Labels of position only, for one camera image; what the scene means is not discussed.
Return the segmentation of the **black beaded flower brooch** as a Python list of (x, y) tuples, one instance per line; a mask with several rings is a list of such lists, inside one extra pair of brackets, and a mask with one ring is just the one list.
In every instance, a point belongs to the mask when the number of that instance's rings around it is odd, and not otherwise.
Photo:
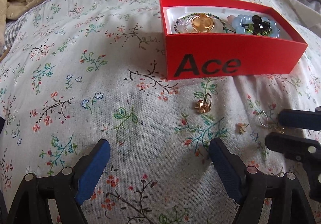
[(271, 24), (269, 21), (263, 20), (258, 15), (253, 15), (251, 21), (253, 35), (269, 36), (271, 34)]

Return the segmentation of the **small gold stud earring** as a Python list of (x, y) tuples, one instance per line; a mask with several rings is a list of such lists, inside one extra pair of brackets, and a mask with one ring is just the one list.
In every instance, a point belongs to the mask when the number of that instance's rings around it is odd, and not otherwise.
[(246, 132), (246, 128), (248, 127), (249, 124), (245, 124), (245, 123), (238, 123), (237, 127), (238, 127), (238, 132), (239, 134), (244, 134)]

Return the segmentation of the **floral bed sheet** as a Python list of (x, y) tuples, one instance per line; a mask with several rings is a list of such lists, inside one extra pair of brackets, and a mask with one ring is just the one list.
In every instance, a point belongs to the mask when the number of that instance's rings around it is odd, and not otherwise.
[(168, 81), (159, 0), (49, 0), (28, 12), (1, 62), (5, 206), (24, 175), (55, 175), (100, 139), (111, 159), (82, 205), (89, 223), (231, 223), (238, 206), (208, 157), (214, 137), (308, 191), (302, 165), (264, 138), (282, 109), (320, 105), (320, 37), (290, 0), (243, 1), (274, 8), (308, 43), (289, 75)]

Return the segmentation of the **red Ace box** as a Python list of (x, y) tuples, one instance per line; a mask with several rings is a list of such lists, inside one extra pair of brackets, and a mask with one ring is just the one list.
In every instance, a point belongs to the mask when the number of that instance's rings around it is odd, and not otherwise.
[[(239, 0), (159, 0), (168, 80), (187, 78), (289, 74), (307, 42), (273, 8)], [(221, 22), (214, 33), (176, 33), (175, 21), (193, 13), (259, 15), (277, 24), (272, 37), (225, 33)]]

